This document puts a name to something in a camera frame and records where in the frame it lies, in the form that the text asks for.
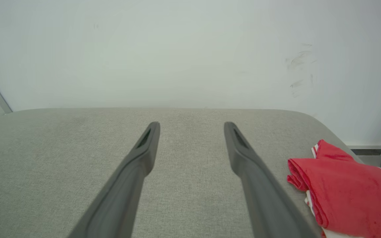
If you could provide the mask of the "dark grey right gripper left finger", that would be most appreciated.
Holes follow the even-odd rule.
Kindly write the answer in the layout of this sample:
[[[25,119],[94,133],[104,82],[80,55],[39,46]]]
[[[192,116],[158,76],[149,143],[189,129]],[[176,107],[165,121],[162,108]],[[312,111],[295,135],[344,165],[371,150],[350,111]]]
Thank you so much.
[[[153,170],[160,123],[151,122],[83,214],[70,238],[130,238],[145,177]]]

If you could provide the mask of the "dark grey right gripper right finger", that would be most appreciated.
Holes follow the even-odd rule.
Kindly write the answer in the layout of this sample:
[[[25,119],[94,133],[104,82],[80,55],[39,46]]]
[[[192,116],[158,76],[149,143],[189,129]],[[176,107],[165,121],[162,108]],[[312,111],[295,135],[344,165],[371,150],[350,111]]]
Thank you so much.
[[[231,169],[240,178],[255,238],[316,238],[298,208],[233,122],[224,123]]]

